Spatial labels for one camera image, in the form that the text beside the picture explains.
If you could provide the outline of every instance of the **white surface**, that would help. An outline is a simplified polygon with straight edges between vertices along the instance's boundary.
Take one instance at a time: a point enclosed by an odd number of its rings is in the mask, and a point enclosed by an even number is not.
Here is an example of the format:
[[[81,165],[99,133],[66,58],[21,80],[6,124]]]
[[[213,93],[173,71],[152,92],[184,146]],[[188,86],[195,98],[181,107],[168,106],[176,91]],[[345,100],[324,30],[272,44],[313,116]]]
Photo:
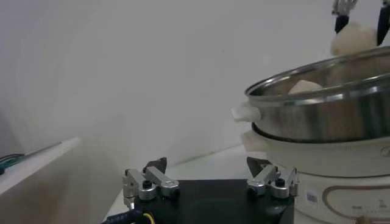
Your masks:
[[[250,178],[246,157],[264,158],[264,153],[246,153],[243,146],[234,147],[192,161],[167,168],[166,175],[173,179],[232,179]],[[107,215],[127,211],[123,203],[122,191],[112,204]],[[296,224],[321,224],[300,212],[296,212]]]
[[[335,224],[355,224],[353,219],[336,215],[325,205],[323,193],[326,189],[334,186],[347,188],[346,190],[330,191],[326,195],[330,206],[337,211],[352,217],[367,215],[372,218],[378,216],[390,218],[389,207],[379,207],[380,200],[387,206],[390,205],[390,175],[369,178],[330,178],[300,173],[299,181],[296,209],[319,220]],[[307,195],[310,195],[311,198],[317,198],[316,202],[308,200]],[[354,206],[361,206],[361,209],[353,209]]]
[[[22,182],[27,177],[33,175],[35,172],[38,172],[44,166],[53,162],[53,160],[75,148],[79,143],[79,138],[66,140],[57,146],[38,152],[20,163],[9,167],[5,170],[5,173],[0,176],[0,195]]]
[[[249,150],[268,152],[269,160],[294,166],[299,172],[327,177],[372,177],[389,175],[390,137],[340,143],[294,143],[251,135]]]
[[[59,200],[52,223],[100,221],[126,167],[237,144],[242,130],[230,109],[245,100],[245,88],[329,57],[331,6],[331,0],[0,1],[0,117],[16,136],[11,145],[28,151],[83,139],[72,163],[78,169],[59,193],[77,206]],[[376,27],[380,7],[379,0],[360,1],[351,20]]]

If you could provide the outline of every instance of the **white food item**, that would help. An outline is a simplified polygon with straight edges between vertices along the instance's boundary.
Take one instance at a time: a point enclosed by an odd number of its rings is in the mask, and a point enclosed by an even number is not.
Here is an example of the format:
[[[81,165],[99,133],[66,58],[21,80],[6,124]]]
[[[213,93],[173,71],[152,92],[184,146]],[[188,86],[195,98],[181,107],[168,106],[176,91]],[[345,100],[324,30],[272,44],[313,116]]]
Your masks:
[[[315,82],[309,82],[306,80],[299,80],[288,92],[288,94],[302,93],[307,91],[319,90],[323,87]]]
[[[348,23],[331,42],[333,55],[351,54],[377,46],[377,32],[359,23]]]

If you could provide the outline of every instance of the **white table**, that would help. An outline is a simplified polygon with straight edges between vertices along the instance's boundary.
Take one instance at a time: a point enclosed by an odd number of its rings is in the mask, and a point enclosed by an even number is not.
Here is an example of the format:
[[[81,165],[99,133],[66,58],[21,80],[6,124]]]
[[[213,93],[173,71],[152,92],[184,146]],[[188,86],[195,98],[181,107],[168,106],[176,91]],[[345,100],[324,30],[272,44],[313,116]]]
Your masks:
[[[166,174],[172,179],[243,179],[250,178],[246,158],[253,156],[265,158],[266,155],[260,152],[245,152],[243,146],[234,147],[205,157],[194,159],[166,169]],[[123,203],[122,192],[118,194],[112,204],[108,215],[115,215],[127,211]],[[323,224],[298,211],[295,213],[295,222],[299,224]]]

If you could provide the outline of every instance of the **green cable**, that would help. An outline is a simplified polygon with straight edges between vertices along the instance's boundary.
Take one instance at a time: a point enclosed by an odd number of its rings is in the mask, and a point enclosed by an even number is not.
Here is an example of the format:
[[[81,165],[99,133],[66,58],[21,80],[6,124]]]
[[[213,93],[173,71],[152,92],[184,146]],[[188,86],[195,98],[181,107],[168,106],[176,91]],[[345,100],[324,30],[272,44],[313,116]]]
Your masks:
[[[7,155],[7,156],[3,156],[0,158],[0,163],[7,161],[8,159],[11,159],[11,158],[19,158],[20,156],[24,156],[24,154],[11,154],[11,155]]]
[[[2,164],[5,168],[9,168],[9,167],[15,165],[16,163],[18,163],[19,160],[20,160],[19,158],[9,158],[7,160],[4,160],[0,164]]]

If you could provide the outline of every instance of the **white wall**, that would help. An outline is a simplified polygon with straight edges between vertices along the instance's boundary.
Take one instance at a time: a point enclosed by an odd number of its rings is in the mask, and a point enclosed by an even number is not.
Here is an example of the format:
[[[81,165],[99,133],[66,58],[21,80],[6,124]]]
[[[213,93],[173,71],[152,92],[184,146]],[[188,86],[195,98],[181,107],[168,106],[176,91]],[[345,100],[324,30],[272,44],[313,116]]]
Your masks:
[[[359,2],[352,18],[375,27],[380,3]],[[2,0],[0,120],[16,136],[6,141],[27,152],[83,138],[78,150],[29,180],[42,189],[65,185],[57,206],[39,208],[55,208],[54,215],[34,221],[97,223],[123,169],[239,144],[243,126],[232,122],[230,108],[254,82],[330,56],[331,6],[331,0]],[[41,193],[40,200],[52,195]]]

